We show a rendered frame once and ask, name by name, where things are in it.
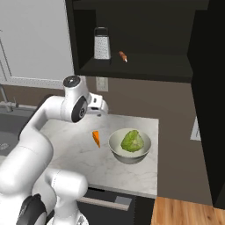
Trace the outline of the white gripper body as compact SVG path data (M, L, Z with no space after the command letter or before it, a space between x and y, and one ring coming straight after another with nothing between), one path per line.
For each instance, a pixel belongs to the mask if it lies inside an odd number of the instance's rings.
M108 111L108 104L104 100L102 100L98 115L107 115Z

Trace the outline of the white salad bowl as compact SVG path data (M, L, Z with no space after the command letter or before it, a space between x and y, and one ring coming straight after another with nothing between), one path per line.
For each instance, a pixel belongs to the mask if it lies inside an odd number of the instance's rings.
M144 147L135 152L126 151L120 146L125 135L132 130L137 130L141 138L144 140ZM135 164L139 163L149 153L151 147L151 140L149 136L141 130L134 128L122 128L113 132L110 135L108 145L115 158L118 159L120 162L126 164Z

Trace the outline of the silver cheese grater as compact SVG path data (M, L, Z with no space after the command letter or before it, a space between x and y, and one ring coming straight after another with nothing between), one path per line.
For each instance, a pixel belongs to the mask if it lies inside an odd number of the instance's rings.
M111 48L107 27L96 27L94 29L94 58L96 60L110 60Z

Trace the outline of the black fridge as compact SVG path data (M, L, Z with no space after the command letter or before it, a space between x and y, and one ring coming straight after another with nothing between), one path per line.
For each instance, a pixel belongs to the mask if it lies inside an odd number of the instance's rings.
M225 0L195 11L188 58L213 206L225 210Z

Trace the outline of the orange wedge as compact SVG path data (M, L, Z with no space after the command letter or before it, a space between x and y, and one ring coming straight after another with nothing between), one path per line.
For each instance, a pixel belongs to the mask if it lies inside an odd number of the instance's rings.
M100 139L99 139L98 130L92 131L92 138L95 141L95 143L98 145L98 147L100 148Z

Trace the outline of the green lettuce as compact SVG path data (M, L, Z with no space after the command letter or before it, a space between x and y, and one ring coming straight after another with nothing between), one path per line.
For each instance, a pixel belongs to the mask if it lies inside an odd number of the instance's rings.
M144 147L144 140L137 130L132 130L125 135L120 146L126 151L135 152Z

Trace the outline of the grey sink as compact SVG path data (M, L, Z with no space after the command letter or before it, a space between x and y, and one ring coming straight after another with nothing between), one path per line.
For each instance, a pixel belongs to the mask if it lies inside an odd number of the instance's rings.
M33 112L0 114L0 156L8 156L18 144L18 138Z

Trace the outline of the grey tap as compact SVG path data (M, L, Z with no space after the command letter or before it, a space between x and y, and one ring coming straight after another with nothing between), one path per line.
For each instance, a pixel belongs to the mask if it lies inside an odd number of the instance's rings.
M0 105L3 105L5 108L6 108L6 111L8 113L12 112L13 111L13 107L17 108L18 107L18 103L17 102L10 102L6 96L6 93L5 93L5 90L4 90L4 87L0 84L0 92L2 94L2 97L3 97L3 102L0 102Z

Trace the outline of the black dishwasher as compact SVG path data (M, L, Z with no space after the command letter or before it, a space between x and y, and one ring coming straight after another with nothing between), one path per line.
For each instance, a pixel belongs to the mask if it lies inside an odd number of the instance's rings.
M85 197L114 202L117 197L131 199L127 211L78 202L78 208L89 225L151 225L155 200L120 192L90 187Z

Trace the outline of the white wall outlet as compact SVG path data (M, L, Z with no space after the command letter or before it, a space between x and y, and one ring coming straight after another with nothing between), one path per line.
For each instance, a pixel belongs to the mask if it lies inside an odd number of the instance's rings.
M96 86L97 86L97 91L108 91L108 78L97 77Z

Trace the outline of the black open wall cabinet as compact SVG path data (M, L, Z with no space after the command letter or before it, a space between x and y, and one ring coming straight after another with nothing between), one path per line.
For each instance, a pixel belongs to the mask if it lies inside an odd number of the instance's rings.
M189 83L195 11L203 0L65 0L75 73ZM94 29L107 27L112 59L94 59ZM124 62L119 55L127 56Z

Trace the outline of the pale grey wall plate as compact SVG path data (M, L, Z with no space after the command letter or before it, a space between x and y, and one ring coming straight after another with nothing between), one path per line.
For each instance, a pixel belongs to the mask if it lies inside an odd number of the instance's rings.
M200 141L201 140L198 118L195 118L195 120L194 120L190 140L191 141Z

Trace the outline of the white window frame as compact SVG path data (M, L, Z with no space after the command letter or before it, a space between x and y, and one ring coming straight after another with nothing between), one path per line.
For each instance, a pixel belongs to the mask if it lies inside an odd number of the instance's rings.
M0 84L60 89L73 73L65 0L0 0Z

